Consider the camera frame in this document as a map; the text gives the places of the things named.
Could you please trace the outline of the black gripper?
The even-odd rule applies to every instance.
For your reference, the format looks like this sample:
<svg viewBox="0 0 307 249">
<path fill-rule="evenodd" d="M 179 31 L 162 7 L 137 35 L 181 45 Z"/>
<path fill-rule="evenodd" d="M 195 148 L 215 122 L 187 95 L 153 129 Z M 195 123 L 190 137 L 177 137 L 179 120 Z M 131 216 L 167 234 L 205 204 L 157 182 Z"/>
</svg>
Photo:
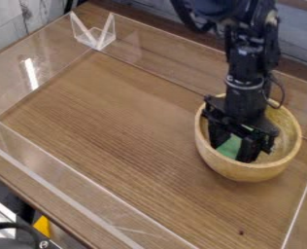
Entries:
<svg viewBox="0 0 307 249">
<path fill-rule="evenodd" d="M 227 76 L 226 84 L 224 97 L 205 97 L 202 116 L 209 121 L 211 146 L 218 149 L 231 139 L 231 133 L 242 136 L 243 128 L 252 128 L 252 135 L 242 139 L 236 154 L 238 161 L 251 163 L 262 152 L 272 152 L 280 134 L 280 129 L 266 116 L 271 83 L 263 77 L 254 81 L 240 81 Z"/>
</svg>

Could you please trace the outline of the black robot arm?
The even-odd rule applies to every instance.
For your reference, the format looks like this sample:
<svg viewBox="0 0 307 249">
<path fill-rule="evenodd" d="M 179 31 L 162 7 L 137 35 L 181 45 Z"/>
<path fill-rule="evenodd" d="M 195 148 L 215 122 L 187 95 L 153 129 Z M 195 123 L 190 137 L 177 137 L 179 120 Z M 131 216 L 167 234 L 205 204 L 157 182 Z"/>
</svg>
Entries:
<svg viewBox="0 0 307 249">
<path fill-rule="evenodd" d="M 266 117 L 271 90 L 279 83 L 280 17 L 276 0 L 171 0 L 185 26 L 198 33 L 214 31 L 226 40 L 230 64 L 223 97 L 205 97 L 202 116 L 209 121 L 211 147 L 240 139 L 235 159 L 251 163 L 271 153 L 279 128 Z"/>
</svg>

